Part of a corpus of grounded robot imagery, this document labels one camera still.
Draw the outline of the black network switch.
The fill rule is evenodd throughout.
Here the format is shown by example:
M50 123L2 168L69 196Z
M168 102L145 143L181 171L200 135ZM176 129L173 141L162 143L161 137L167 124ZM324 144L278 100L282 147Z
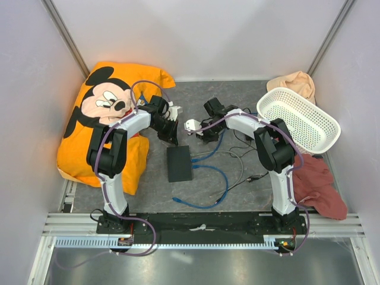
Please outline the black network switch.
M167 177L170 183L193 180L188 145L167 148Z

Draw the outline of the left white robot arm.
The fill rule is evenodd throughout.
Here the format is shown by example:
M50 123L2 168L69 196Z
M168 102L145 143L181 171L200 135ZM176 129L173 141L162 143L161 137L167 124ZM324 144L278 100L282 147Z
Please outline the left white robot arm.
M104 212L110 214L110 227L125 233L130 227L128 202L124 197L121 173L126 165L128 140L143 129L152 128L158 139L178 145L178 114L182 108L164 98L153 96L149 104L139 106L118 121L93 128L86 161L100 181Z

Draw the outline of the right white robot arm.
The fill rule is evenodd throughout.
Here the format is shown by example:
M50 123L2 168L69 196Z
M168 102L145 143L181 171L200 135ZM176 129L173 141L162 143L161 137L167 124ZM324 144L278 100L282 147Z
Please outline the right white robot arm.
M225 107L217 98L204 104L209 118L202 121L197 137L205 143L219 140L224 129L241 132L255 141L259 162L269 172L273 190L273 229L287 233L293 227L296 202L292 184L296 146L282 119L264 120L234 105Z

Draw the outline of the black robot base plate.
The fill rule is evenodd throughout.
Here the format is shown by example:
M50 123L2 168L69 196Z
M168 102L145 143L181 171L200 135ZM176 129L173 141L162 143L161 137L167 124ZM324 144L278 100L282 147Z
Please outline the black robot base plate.
M156 242L159 238L209 237L221 240L237 237L248 240L253 236L304 235L304 216L296 213L291 219L282 220L266 212L189 212L189 213L136 213L130 220L101 215L98 219L98 234L141 236L143 241Z

